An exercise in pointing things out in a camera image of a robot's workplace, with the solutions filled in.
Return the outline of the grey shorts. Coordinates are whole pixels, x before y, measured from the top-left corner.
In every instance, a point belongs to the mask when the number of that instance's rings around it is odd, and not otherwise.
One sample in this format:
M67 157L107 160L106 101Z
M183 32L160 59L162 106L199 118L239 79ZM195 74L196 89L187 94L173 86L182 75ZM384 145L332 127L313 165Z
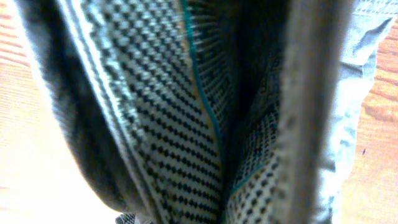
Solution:
M396 1L15 7L82 176L117 223L338 223Z

